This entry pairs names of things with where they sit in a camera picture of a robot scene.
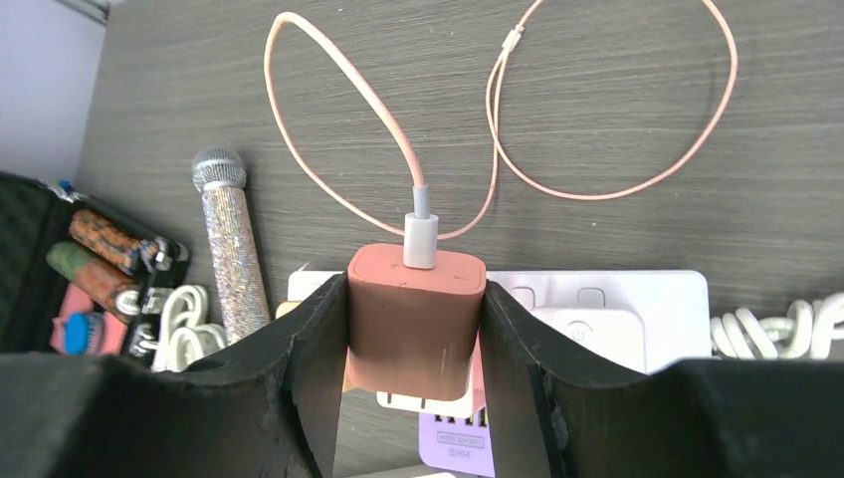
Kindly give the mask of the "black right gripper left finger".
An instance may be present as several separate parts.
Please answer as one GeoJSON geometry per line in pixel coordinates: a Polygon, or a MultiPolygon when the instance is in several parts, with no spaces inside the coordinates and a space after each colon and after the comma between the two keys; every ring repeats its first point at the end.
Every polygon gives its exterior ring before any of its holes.
{"type": "Polygon", "coordinates": [[[1,358],[5,477],[328,477],[347,280],[183,372],[116,356],[1,358]]]}

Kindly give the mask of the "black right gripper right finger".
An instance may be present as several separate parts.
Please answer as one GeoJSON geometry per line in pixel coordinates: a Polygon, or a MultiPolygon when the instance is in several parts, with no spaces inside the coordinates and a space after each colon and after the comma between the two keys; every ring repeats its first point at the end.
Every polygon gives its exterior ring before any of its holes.
{"type": "Polygon", "coordinates": [[[499,477],[839,477],[843,366],[684,359],[642,374],[489,283],[480,345],[499,477]]]}

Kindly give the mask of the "pink cube socket adapter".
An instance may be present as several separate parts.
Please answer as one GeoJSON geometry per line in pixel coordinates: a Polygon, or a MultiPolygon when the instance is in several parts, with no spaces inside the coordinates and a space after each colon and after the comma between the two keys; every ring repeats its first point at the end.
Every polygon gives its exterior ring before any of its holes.
{"type": "Polygon", "coordinates": [[[476,340],[467,390],[461,398],[442,401],[377,391],[376,401],[385,408],[453,418],[471,418],[486,405],[480,340],[476,340]]]}

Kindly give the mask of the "tan cube socket adapter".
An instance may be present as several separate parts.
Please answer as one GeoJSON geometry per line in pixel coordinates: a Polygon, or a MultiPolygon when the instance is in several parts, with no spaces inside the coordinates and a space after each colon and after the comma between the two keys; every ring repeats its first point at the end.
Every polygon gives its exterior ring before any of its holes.
{"type": "Polygon", "coordinates": [[[301,301],[285,301],[280,303],[276,308],[275,318],[280,319],[294,310],[300,303],[301,301]]]}

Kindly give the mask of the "pink charger with cable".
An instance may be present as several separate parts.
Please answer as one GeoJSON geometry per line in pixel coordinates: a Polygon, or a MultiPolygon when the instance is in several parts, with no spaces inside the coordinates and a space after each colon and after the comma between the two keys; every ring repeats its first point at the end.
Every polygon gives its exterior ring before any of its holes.
{"type": "Polygon", "coordinates": [[[400,235],[403,245],[362,246],[347,266],[348,355],[351,383],[372,391],[427,400],[455,400],[471,390],[472,355],[481,321],[487,268],[476,256],[440,250],[438,241],[469,232],[486,215],[496,193],[500,160],[524,183],[553,197],[606,201],[643,191],[680,170],[704,145],[720,122],[738,78],[739,54],[727,19],[714,1],[701,1],[718,23],[727,43],[729,72],[722,97],[700,135],[674,164],[643,182],[616,192],[574,194],[546,187],[523,173],[507,155],[500,138],[500,109],[505,72],[527,21],[543,1],[533,1],[504,40],[487,80],[486,116],[493,142],[492,175],[485,202],[464,227],[439,233],[430,207],[423,169],[405,132],[364,76],[336,44],[309,20],[294,12],[278,14],[270,28],[263,73],[270,108],[282,138],[303,172],[347,210],[376,227],[400,235]],[[273,55],[285,26],[293,25],[317,43],[371,107],[396,141],[411,173],[413,208],[403,229],[390,226],[346,200],[306,163],[294,145],[277,100],[273,55]]]}

